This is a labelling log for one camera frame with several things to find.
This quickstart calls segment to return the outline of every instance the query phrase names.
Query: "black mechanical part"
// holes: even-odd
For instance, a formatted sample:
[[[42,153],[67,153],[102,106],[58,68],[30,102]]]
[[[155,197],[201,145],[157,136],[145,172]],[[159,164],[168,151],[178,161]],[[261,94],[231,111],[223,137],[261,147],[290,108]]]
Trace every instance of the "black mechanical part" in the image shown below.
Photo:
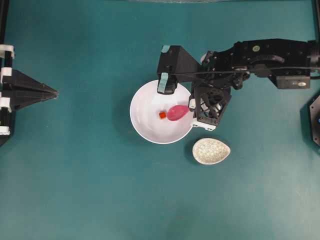
[[[320,96],[309,105],[309,121],[312,140],[320,146]]]
[[[166,73],[167,82],[158,92],[173,94],[178,83],[192,82],[189,100],[195,99],[197,121],[217,126],[231,88],[241,89],[251,73],[269,78],[278,89],[308,89],[310,80],[317,78],[310,74],[320,66],[319,55],[315,41],[253,40],[237,42],[222,52],[208,51],[200,65],[181,46],[170,46],[160,55],[157,74],[161,79]]]
[[[199,122],[218,126],[231,99],[231,89],[199,86],[194,89],[196,117]]]
[[[168,73],[169,76],[165,91],[158,90],[158,93],[173,94],[178,83],[193,82],[200,79],[196,74],[176,76],[170,75],[170,73],[198,72],[200,68],[200,64],[182,46],[170,46],[168,51],[162,51],[160,55],[157,75],[159,79],[161,79],[162,73]]]
[[[12,69],[15,56],[13,47],[3,45],[9,0],[0,0],[0,146],[13,135],[16,111],[31,104],[58,97],[58,91],[39,83],[22,72]]]

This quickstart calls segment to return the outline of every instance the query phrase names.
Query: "white bowl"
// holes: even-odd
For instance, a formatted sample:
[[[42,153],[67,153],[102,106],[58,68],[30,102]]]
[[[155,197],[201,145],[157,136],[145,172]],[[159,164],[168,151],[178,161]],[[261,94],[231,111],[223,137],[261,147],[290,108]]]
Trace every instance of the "white bowl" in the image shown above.
[[[174,94],[157,93],[158,80],[143,85],[133,96],[130,119],[134,129],[144,139],[155,144],[171,144],[182,139],[192,129],[193,112],[177,121],[160,119],[159,113],[175,105],[188,105],[190,92],[178,83]]]

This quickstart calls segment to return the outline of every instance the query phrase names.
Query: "black triangular mount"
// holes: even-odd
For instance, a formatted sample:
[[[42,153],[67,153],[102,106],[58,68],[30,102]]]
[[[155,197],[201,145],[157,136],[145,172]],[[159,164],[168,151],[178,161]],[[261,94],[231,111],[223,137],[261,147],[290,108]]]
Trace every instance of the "black triangular mount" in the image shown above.
[[[18,70],[11,69],[11,75],[3,75],[0,104],[1,99],[9,99],[9,105],[0,106],[0,146],[13,134],[15,111],[38,102],[55,99],[58,94],[57,90],[34,80]]]

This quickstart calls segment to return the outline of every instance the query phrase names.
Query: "light blue tape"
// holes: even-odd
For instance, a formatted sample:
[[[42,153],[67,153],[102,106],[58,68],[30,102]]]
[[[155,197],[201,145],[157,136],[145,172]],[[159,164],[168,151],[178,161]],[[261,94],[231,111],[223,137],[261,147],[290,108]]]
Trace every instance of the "light blue tape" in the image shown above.
[[[168,81],[168,73],[167,72],[163,72],[161,73],[161,79],[159,80],[159,85],[158,85],[158,92],[159,93],[165,93],[166,90],[166,85],[167,85],[167,81]]]
[[[167,53],[170,49],[170,45],[163,45],[161,52],[162,53]]]

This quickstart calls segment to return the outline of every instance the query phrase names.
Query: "pink object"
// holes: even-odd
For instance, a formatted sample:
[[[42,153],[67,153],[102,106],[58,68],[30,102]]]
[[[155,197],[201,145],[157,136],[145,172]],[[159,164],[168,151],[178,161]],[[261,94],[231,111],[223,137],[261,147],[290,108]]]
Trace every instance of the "pink object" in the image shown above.
[[[189,112],[189,107],[184,105],[175,105],[171,107],[166,114],[170,121],[177,121]]]

